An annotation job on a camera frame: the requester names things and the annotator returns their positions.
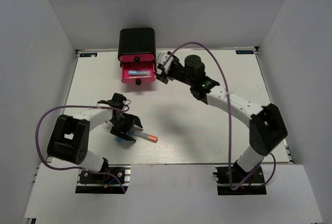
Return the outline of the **orange white highlighter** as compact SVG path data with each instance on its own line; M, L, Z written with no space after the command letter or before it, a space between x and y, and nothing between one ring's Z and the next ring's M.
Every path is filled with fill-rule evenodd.
M133 135L136 137L140 137L144 140L150 141L152 143L156 143L158 141L158 138L156 136L145 133L143 131L134 131Z

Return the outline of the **blue highlighter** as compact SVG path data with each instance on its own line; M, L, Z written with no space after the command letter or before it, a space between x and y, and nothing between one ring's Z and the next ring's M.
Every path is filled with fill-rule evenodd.
M129 76L150 76L150 71L129 71Z

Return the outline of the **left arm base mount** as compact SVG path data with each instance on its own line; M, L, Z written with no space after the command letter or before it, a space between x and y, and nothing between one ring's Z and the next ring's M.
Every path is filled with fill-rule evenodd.
M109 173L116 176L125 190L128 189L131 165L109 165ZM118 181L109 175L95 175L86 170L78 174L75 193L81 194L125 194Z

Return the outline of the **pink drawer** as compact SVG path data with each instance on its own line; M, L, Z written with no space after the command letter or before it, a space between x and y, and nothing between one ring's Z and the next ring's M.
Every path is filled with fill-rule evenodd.
M122 83L141 85L156 80L154 62L129 62L122 64Z
M123 63L147 62L154 59L155 56L153 54L125 54L119 57L119 61Z

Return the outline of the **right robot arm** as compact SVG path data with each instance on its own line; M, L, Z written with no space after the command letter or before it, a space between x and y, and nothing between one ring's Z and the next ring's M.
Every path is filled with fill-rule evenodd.
M189 55L184 63L170 52L156 56L156 78L163 83L177 80L190 87L194 98L219 108L244 123L249 129L249 146L234 163L235 178L241 182L253 176L253 168L262 161L288 132L278 107L261 106L226 92L219 82L205 73L205 65L197 55Z

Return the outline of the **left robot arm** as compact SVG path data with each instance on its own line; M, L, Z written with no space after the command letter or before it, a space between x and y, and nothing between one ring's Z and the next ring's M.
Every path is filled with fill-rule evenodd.
M47 147L47 155L92 171L99 182L109 178L108 162L88 150L90 132L105 122L111 123L110 133L125 141L135 141L129 135L134 127L142 128L138 116L128 114L127 98L114 93L110 100L100 100L87 111L57 118Z

